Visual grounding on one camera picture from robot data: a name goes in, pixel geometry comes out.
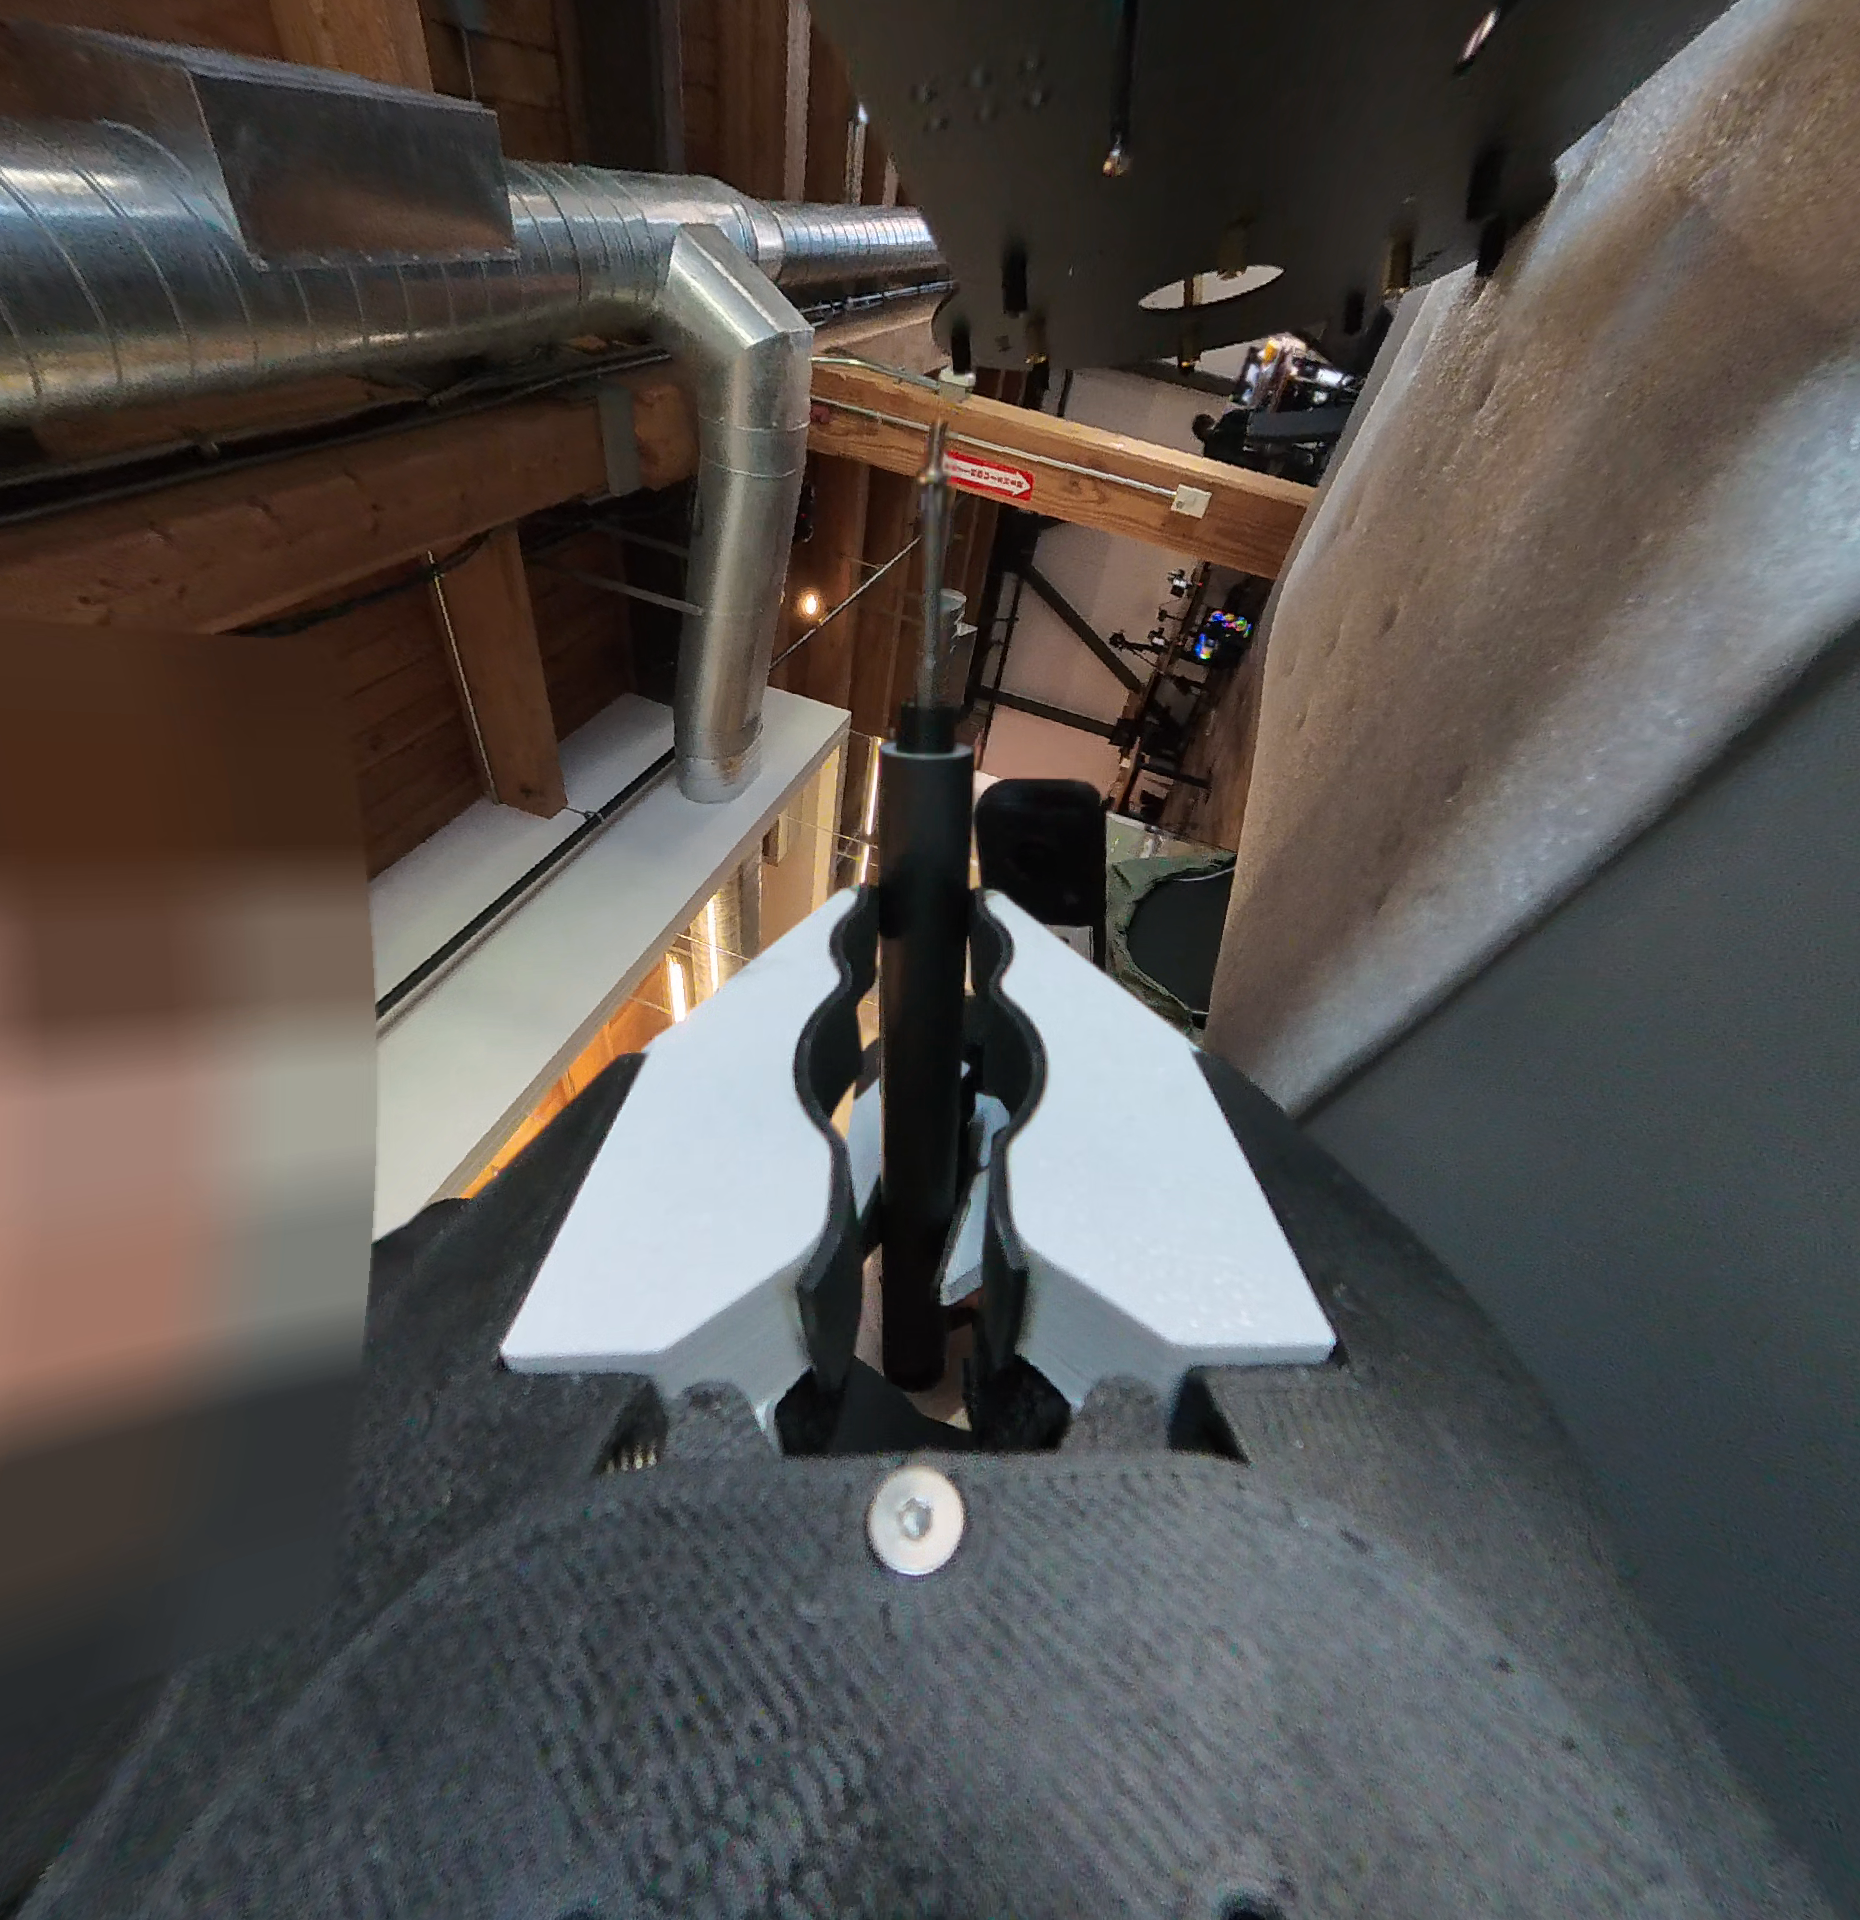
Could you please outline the wooden ceiling beam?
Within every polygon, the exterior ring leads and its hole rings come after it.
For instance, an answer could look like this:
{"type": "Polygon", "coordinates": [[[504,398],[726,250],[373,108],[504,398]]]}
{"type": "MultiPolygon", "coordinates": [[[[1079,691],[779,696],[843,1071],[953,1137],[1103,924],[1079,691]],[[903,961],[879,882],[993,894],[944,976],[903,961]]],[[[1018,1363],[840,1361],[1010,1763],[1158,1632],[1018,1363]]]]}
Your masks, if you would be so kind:
{"type": "Polygon", "coordinates": [[[0,621],[219,632],[609,491],[600,408],[534,398],[0,531],[0,621]]]}
{"type": "Polygon", "coordinates": [[[1017,511],[1265,581],[1282,572],[1317,498],[1302,485],[840,357],[812,363],[811,394],[820,455],[919,476],[942,425],[947,450],[1034,474],[1037,496],[1017,511]]]}

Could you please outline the black screwdriver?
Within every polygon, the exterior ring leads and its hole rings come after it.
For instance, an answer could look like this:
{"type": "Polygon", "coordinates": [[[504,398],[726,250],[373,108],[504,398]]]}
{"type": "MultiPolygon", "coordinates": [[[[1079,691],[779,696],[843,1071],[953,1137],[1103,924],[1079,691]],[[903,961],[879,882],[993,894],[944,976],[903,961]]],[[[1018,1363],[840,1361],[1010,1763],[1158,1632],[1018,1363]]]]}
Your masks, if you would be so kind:
{"type": "Polygon", "coordinates": [[[879,778],[882,1370],[905,1391],[947,1365],[944,1245],[964,1141],[972,754],[942,701],[951,495],[921,482],[923,634],[879,778]]]}

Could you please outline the black metal base plate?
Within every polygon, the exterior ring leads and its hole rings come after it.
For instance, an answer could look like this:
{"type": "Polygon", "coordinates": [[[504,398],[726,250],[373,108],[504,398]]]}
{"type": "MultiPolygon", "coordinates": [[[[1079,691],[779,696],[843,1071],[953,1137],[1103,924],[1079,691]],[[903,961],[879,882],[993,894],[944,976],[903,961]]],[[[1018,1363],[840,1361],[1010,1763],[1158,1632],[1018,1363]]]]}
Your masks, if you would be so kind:
{"type": "Polygon", "coordinates": [[[1724,2],[827,2],[980,368],[1195,359],[1491,274],[1724,2]]]}

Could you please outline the dark grey desk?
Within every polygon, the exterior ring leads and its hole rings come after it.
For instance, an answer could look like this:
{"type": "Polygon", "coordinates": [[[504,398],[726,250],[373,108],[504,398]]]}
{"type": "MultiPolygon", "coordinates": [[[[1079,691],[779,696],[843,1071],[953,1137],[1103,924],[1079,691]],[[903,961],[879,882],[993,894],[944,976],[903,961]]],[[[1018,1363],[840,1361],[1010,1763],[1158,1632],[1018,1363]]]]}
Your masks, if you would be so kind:
{"type": "Polygon", "coordinates": [[[1860,1917],[1860,679],[1310,1117],[1519,1348],[1860,1917]]]}

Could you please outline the metal ventilation duct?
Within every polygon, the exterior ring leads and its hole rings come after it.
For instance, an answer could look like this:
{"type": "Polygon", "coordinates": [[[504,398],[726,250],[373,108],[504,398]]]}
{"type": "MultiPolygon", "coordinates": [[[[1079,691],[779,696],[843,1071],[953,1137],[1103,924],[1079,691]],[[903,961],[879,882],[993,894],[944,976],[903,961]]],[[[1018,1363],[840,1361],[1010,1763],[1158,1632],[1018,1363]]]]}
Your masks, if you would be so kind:
{"type": "Polygon", "coordinates": [[[0,428],[647,333],[701,425],[676,781],[748,789],[812,398],[789,290],[932,274],[923,212],[512,161],[489,108],[319,67],[11,34],[43,117],[0,117],[0,428]]]}

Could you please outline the grey foam sheet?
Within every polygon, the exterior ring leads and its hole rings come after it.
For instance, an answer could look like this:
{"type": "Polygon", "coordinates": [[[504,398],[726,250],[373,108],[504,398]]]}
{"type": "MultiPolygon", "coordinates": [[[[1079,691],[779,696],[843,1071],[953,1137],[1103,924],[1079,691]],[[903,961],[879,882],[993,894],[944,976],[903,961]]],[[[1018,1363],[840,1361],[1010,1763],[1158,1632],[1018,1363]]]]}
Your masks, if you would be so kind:
{"type": "Polygon", "coordinates": [[[1455,272],[1279,584],[1208,1046],[1301,1112],[1860,621],[1860,4],[1736,4],[1455,272]]]}

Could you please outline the background workstation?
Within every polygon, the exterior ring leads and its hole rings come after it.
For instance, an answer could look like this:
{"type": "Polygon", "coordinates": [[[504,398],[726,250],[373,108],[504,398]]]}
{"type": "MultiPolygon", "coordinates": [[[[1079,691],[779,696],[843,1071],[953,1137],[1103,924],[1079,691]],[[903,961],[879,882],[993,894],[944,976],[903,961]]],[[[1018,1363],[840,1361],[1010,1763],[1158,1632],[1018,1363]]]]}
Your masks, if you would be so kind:
{"type": "Polygon", "coordinates": [[[1157,622],[1132,647],[1140,691],[1112,726],[1111,813],[1158,826],[1211,797],[1223,754],[1216,729],[1251,685],[1272,592],[1270,581],[1211,562],[1169,576],[1157,622]]]}

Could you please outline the dark green bag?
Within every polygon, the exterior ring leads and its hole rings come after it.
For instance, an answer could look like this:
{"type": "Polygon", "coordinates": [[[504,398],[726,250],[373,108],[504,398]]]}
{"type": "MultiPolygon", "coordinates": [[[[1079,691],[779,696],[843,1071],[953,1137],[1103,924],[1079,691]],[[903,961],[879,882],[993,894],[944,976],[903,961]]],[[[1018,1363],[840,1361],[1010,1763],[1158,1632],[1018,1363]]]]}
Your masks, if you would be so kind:
{"type": "Polygon", "coordinates": [[[1115,860],[1106,881],[1106,971],[1200,1043],[1235,885],[1231,852],[1115,860]]]}

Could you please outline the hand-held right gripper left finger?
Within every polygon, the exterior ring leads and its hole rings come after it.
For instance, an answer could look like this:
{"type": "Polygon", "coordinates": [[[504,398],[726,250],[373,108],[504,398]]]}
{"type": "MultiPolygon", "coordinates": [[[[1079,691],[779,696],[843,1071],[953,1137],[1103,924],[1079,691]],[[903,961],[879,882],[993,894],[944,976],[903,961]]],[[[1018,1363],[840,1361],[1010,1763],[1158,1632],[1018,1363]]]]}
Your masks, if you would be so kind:
{"type": "Polygon", "coordinates": [[[872,888],[843,891],[657,1040],[502,1341],[516,1375],[839,1394],[871,1194],[839,1106],[864,1063],[872,888]]]}

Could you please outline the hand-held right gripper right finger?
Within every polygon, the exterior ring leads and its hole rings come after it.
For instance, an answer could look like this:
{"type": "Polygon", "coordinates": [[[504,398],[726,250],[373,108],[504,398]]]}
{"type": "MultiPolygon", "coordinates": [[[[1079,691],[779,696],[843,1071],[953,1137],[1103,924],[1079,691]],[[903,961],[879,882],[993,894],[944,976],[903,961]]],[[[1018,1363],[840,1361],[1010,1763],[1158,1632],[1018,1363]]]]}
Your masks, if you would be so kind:
{"type": "Polygon", "coordinates": [[[1104,1381],[1338,1345],[1198,1050],[1001,892],[970,926],[978,1168],[961,1217],[972,1424],[1061,1424],[1104,1381]]]}

